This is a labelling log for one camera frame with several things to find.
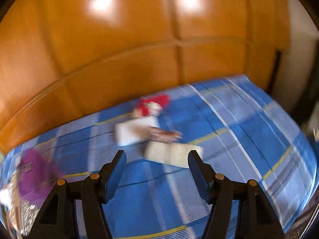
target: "blue plaid fabric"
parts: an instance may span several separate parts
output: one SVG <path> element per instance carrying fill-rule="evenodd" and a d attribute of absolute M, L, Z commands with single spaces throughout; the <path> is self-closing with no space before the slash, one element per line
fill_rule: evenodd
<path fill-rule="evenodd" d="M 318 186 L 317 158 L 288 114 L 244 75 L 163 92 L 172 101 L 158 117 L 161 128 L 181 131 L 182 143 L 203 147 L 204 162 L 216 172 L 239 182 L 257 180 L 287 231 Z M 1 163 L 1 187 L 27 148 L 56 161 L 69 182 L 99 171 L 123 149 L 127 167 L 115 197 L 103 207 L 114 238 L 200 237 L 211 206 L 200 198 L 189 169 L 144 160 L 146 143 L 115 143 L 114 125 L 129 119 L 137 101 L 65 124 L 14 148 Z M 81 202 L 76 206 L 79 233 L 85 238 Z M 237 209 L 234 201 L 227 238 L 234 236 Z"/>

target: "purple object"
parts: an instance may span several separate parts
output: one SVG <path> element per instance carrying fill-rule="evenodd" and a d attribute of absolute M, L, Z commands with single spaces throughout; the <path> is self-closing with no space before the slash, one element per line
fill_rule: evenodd
<path fill-rule="evenodd" d="M 34 149 L 22 153 L 19 164 L 19 191 L 23 199 L 39 207 L 62 174 L 53 162 L 47 163 Z"/>

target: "mattress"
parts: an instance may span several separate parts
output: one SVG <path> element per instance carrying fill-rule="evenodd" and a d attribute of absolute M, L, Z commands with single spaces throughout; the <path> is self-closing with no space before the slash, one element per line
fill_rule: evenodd
<path fill-rule="evenodd" d="M 203 161 L 215 172 L 233 181 L 258 181 L 287 231 L 318 186 L 316 155 L 290 116 L 244 75 L 161 93 L 172 101 L 158 117 L 160 127 L 182 132 L 181 143 L 203 147 Z M 88 115 L 12 149 L 0 165 L 0 186 L 10 181 L 17 157 L 28 148 L 55 161 L 68 182 L 99 171 L 122 149 L 128 164 L 114 198 L 103 205 L 113 237 L 200 237 L 211 206 L 200 198 L 189 169 L 145 160 L 147 142 L 115 143 L 114 125 L 129 119 L 137 101 Z M 86 238 L 81 201 L 76 208 L 79 234 Z M 227 238 L 234 236 L 237 209 L 233 201 Z"/>

